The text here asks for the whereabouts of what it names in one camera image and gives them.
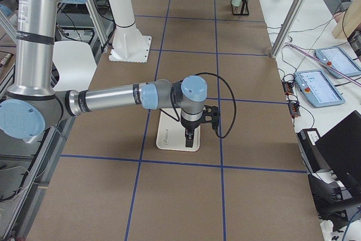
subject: black cable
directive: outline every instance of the black cable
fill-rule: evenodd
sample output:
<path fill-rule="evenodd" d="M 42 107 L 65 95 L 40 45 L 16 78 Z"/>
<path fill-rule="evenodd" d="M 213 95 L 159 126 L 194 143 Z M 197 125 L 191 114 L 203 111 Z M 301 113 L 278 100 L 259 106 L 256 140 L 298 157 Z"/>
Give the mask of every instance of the black cable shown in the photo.
<path fill-rule="evenodd" d="M 178 111 L 175 109 L 173 93 L 174 93 L 174 89 L 173 89 L 173 87 L 171 87 L 171 89 L 170 89 L 170 103 L 171 103 L 171 107 L 173 108 L 173 110 L 174 110 L 177 118 L 173 117 L 171 114 L 168 114 L 168 113 L 165 112 L 163 109 L 160 109 L 160 111 L 163 112 L 164 114 L 166 114 L 168 117 L 170 117 L 170 118 L 172 118 L 173 120 L 175 120 L 176 122 L 180 122 L 180 121 L 181 121 L 181 118 L 179 117 Z"/>
<path fill-rule="evenodd" d="M 311 111 L 309 111 L 307 108 L 305 108 L 305 107 L 303 107 L 303 106 L 301 106 L 301 105 L 300 105 L 300 107 L 302 107 L 304 110 L 306 110 L 306 111 L 311 115 L 311 117 L 312 117 L 312 125 L 311 125 L 310 128 L 313 128 L 314 125 L 315 125 L 315 116 L 314 116 L 314 115 L 311 113 Z"/>
<path fill-rule="evenodd" d="M 79 31 L 77 30 L 77 27 L 75 26 L 74 21 L 70 18 L 69 15 L 67 15 L 66 12 L 61 11 L 61 13 L 64 14 L 67 18 L 69 18 L 69 20 L 72 22 L 72 24 L 73 24 L 73 26 L 74 26 L 74 30 L 76 31 L 76 33 L 78 33 L 79 39 L 80 39 L 80 41 L 82 42 L 83 40 L 81 39 L 80 33 L 79 33 Z"/>
<path fill-rule="evenodd" d="M 218 134 L 218 131 L 215 131 L 215 134 L 217 135 L 218 138 L 226 138 L 230 131 L 232 130 L 235 122 L 236 122 L 236 115 L 237 115 L 237 104 L 236 104 L 236 98 L 233 94 L 233 91 L 231 89 L 231 86 L 228 84 L 228 82 L 221 76 L 215 74 L 215 73 L 209 73 L 209 72 L 202 72 L 202 73 L 197 73 L 195 74 L 195 76 L 201 76 L 201 75 L 210 75 L 210 76 L 215 76 L 216 78 L 220 79 L 223 81 L 223 83 L 227 86 L 228 90 L 230 91 L 231 93 L 231 96 L 232 96 L 232 101 L 233 101 L 233 107 L 234 107 L 234 113 L 233 113 L 233 119 L 232 119 L 232 123 L 228 129 L 228 131 L 224 134 L 224 135 L 219 135 Z"/>

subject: table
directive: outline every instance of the table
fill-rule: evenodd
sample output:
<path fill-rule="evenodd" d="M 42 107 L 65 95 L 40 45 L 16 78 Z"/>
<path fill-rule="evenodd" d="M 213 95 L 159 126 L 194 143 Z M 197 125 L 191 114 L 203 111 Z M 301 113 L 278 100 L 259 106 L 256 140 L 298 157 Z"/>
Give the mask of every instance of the table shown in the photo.
<path fill-rule="evenodd" d="M 285 16 L 291 6 L 293 0 L 260 0 L 265 16 L 265 21 L 268 27 L 276 28 L 280 27 L 283 23 Z M 296 21 L 294 22 L 291 31 L 299 31 L 305 29 L 313 29 L 318 25 L 322 25 L 328 22 L 332 18 L 332 14 L 327 9 L 327 6 L 323 0 L 305 0 L 305 4 L 300 10 Z M 332 30 L 336 26 L 336 22 L 331 20 L 331 22 L 326 26 L 323 25 L 314 30 L 307 32 L 293 32 L 290 33 L 292 37 L 292 43 L 299 47 L 305 49 L 311 48 L 316 39 L 319 37 L 317 43 L 313 46 L 314 49 L 336 46 L 342 43 L 345 43 L 346 40 L 337 40 L 332 36 Z M 268 28 L 268 33 L 270 35 L 271 42 L 274 42 L 277 37 L 277 32 L 279 29 Z M 356 58 L 354 51 L 351 46 L 346 43 L 341 45 L 341 47 L 352 57 Z M 295 50 L 285 47 L 283 49 L 283 59 L 290 63 L 291 65 L 297 67 L 300 62 L 298 71 L 306 71 L 311 69 L 322 69 L 318 63 L 311 59 L 303 59 L 303 55 L 296 52 Z M 289 64 L 282 61 L 282 53 L 276 58 L 278 67 L 284 70 L 285 73 L 294 73 L 295 69 Z M 340 84 L 347 82 L 344 79 L 335 79 L 328 72 L 329 78 L 334 84 Z M 306 107 L 311 113 L 315 116 L 314 127 L 317 128 L 320 135 L 324 135 L 329 129 L 338 124 L 342 119 L 344 119 L 349 113 L 353 110 L 358 110 L 361 112 L 361 96 L 360 88 L 354 84 L 347 84 L 345 86 L 338 87 L 338 90 L 345 98 L 346 103 L 337 107 L 324 107 L 324 108 L 315 108 L 309 104 L 302 94 L 298 94 L 298 99 L 300 105 Z M 306 112 L 304 109 L 300 109 L 301 117 L 296 118 L 294 124 L 295 132 L 299 132 L 304 128 L 309 128 L 312 124 L 311 115 Z"/>
<path fill-rule="evenodd" d="M 152 36 L 146 64 L 100 60 L 91 89 L 214 72 L 232 86 L 229 137 L 201 128 L 195 153 L 158 150 L 159 111 L 125 107 L 77 117 L 27 237 L 41 240 L 322 240 L 261 6 L 230 0 L 132 0 Z M 206 103 L 232 102 L 205 77 Z"/>

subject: white chair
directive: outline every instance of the white chair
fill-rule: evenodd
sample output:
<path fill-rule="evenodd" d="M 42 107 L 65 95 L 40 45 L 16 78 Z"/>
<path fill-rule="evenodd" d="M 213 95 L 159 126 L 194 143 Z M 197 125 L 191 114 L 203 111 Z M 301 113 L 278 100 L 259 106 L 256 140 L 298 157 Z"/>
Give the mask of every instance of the white chair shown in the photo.
<path fill-rule="evenodd" d="M 59 72 L 59 82 L 54 87 L 55 91 L 82 91 L 89 88 L 96 63 L 87 43 L 55 42 L 52 61 Z"/>

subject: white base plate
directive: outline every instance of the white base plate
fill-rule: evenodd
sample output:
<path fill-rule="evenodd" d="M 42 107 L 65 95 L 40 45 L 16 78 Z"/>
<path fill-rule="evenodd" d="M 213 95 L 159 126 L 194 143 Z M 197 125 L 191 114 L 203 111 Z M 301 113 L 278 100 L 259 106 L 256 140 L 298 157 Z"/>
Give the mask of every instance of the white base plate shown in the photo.
<path fill-rule="evenodd" d="M 139 48 L 137 52 L 133 52 L 129 55 L 128 58 L 122 58 L 121 54 L 118 54 L 117 49 L 113 48 L 111 54 L 109 55 L 109 60 L 111 62 L 138 62 L 138 63 L 146 63 L 148 60 L 149 51 L 151 48 L 152 37 L 151 36 L 143 36 L 146 40 L 145 48 Z"/>
<path fill-rule="evenodd" d="M 174 110 L 164 109 L 168 114 L 175 116 Z M 186 147 L 186 137 L 184 136 L 184 127 L 181 122 L 176 122 L 166 114 L 161 112 L 157 134 L 157 147 L 162 150 L 195 152 L 200 144 L 200 126 L 196 128 L 192 148 Z"/>

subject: blue grid line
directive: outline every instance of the blue grid line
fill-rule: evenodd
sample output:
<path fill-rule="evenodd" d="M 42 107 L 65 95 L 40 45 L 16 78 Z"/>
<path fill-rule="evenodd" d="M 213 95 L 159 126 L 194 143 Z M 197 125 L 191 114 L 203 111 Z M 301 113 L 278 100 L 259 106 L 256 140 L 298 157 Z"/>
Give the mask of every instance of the blue grid line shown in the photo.
<path fill-rule="evenodd" d="M 6 33 L 0 38 L 0 41 L 5 37 L 5 35 L 6 35 Z"/>
<path fill-rule="evenodd" d="M 139 159 L 120 158 L 120 157 L 109 157 L 109 156 L 90 156 L 90 155 L 68 155 L 68 154 L 62 154 L 61 157 L 99 159 L 99 160 L 114 160 L 114 161 L 126 161 L 126 162 L 139 162 Z"/>
<path fill-rule="evenodd" d="M 198 163 L 182 163 L 182 162 L 171 162 L 171 161 L 157 161 L 157 160 L 142 160 L 143 163 L 150 164 L 166 164 L 166 165 L 181 165 L 181 166 L 201 166 L 205 168 L 220 168 L 220 165 L 212 164 L 198 164 Z"/>
<path fill-rule="evenodd" d="M 209 100 L 218 100 L 218 98 L 207 97 Z M 220 98 L 221 101 L 233 101 L 231 98 Z M 263 100 L 245 100 L 235 99 L 236 102 L 248 102 L 248 103 L 263 103 L 263 104 L 287 104 L 287 102 L 274 102 L 274 101 L 263 101 Z"/>
<path fill-rule="evenodd" d="M 217 52 L 186 51 L 186 50 L 171 50 L 171 49 L 151 49 L 151 51 L 195 53 L 195 54 L 212 54 L 212 55 L 234 55 L 234 56 L 267 56 L 267 54 L 220 53 L 220 52 L 217 53 Z"/>
<path fill-rule="evenodd" d="M 171 18 L 171 19 L 183 19 L 183 20 L 208 20 L 208 21 L 230 21 L 230 22 L 247 22 L 247 23 L 266 23 L 259 20 L 234 20 L 234 19 L 212 19 L 212 18 L 196 18 L 196 17 L 176 17 L 176 16 L 159 16 L 159 15 L 142 15 L 137 14 L 135 17 L 150 17 L 150 18 Z"/>
<path fill-rule="evenodd" d="M 127 240 L 128 240 L 128 236 L 129 236 L 131 216 L 132 216 L 132 214 L 133 214 L 133 208 L 134 208 L 134 202 L 135 202 L 135 194 L 137 193 L 137 187 L 138 187 L 138 181 L 139 181 L 139 174 L 140 174 L 140 167 L 142 166 L 142 157 L 143 157 L 144 145 L 145 145 L 145 143 L 146 143 L 146 136 L 147 136 L 147 132 L 148 132 L 148 124 L 149 124 L 150 115 L 151 115 L 151 111 L 148 110 L 146 127 L 145 127 L 145 129 L 144 129 L 144 136 L 143 136 L 143 141 L 142 141 L 142 149 L 141 149 L 140 155 L 139 155 L 137 174 L 136 174 L 136 176 L 135 176 L 133 194 L 132 194 L 132 196 L 131 196 L 131 203 L 130 203 L 130 209 L 129 209 L 129 215 L 128 215 L 128 222 L 127 222 L 127 225 L 126 225 L 126 231 L 125 231 L 124 241 L 127 241 Z"/>
<path fill-rule="evenodd" d="M 218 63 L 218 37 L 217 37 L 217 7 L 216 0 L 214 0 L 214 34 L 215 34 L 215 58 L 217 63 L 217 75 L 219 75 Z M 219 78 L 217 78 L 218 89 L 218 108 L 221 111 L 221 89 L 219 87 Z M 219 135 L 222 135 L 222 119 L 219 122 Z M 224 194 L 224 169 L 223 169 L 223 147 L 222 139 L 219 139 L 219 154 L 221 157 L 221 192 L 222 192 L 222 220 L 223 220 L 223 241 L 227 241 L 227 227 L 226 227 L 226 197 Z"/>
<path fill-rule="evenodd" d="M 161 160 L 143 160 L 143 159 L 128 159 L 120 157 L 108 157 L 108 156 L 88 156 L 88 155 L 68 155 L 62 154 L 61 157 L 67 158 L 81 158 L 81 159 L 95 159 L 95 160 L 112 160 L 112 161 L 124 161 L 124 162 L 142 162 L 148 164 L 165 164 L 165 165 L 181 165 L 181 166 L 199 166 L 203 168 L 221 168 L 221 165 L 213 164 L 200 164 L 200 163 L 182 163 L 176 161 L 161 161 Z M 241 169 L 241 170 L 257 170 L 263 172 L 288 172 L 288 173 L 307 173 L 305 170 L 295 170 L 295 169 L 272 169 L 272 168 L 257 168 L 252 166 L 230 166 L 224 165 L 223 168 L 227 169 Z"/>
<path fill-rule="evenodd" d="M 254 168 L 249 166 L 223 166 L 226 169 L 245 169 L 245 170 L 257 170 L 263 172 L 288 172 L 288 173 L 307 173 L 305 170 L 297 169 L 269 169 L 269 168 Z"/>
<path fill-rule="evenodd" d="M 167 9 L 167 14 L 166 14 L 167 16 L 168 16 L 168 14 L 169 14 L 169 7 L 170 7 L 170 0 L 169 0 L 169 2 L 168 2 L 168 9 Z M 166 25 L 167 25 L 167 18 L 165 19 L 165 22 L 164 22 L 164 29 L 163 29 L 162 41 L 161 41 L 161 45 L 160 45 L 160 51 L 159 51 L 159 55 L 158 55 L 158 62 L 157 62 L 157 67 L 156 67 L 156 72 L 155 72 L 154 80 L 157 80 L 158 69 L 159 69 L 159 62 L 160 62 L 160 57 L 161 57 L 161 53 L 162 53 L 162 47 L 163 47 L 163 42 L 164 42 L 164 35 L 165 35 Z M 129 210 L 129 216 L 128 216 L 128 222 L 127 222 L 127 227 L 126 227 L 126 233 L 125 233 L 124 241 L 127 241 L 127 240 L 128 240 L 128 236 L 129 236 L 131 217 L 132 217 L 132 214 L 133 214 L 133 208 L 134 208 L 134 202 L 135 202 L 135 194 L 137 193 L 138 180 L 139 180 L 139 175 L 140 175 L 140 168 L 141 168 L 141 166 L 142 166 L 142 157 L 143 157 L 143 152 L 144 152 L 144 145 L 145 145 L 145 143 L 146 143 L 146 137 L 147 137 L 147 132 L 148 132 L 148 124 L 149 124 L 150 115 L 151 115 L 151 111 L 148 110 L 146 128 L 145 128 L 145 130 L 144 130 L 144 136 L 143 136 L 143 142 L 142 142 L 142 150 L 141 150 L 140 156 L 139 156 L 139 163 L 138 163 L 138 168 L 137 168 L 137 175 L 136 175 L 136 177 L 135 177 L 133 195 L 132 195 L 132 197 L 131 197 L 131 204 L 130 204 L 130 210 Z"/>

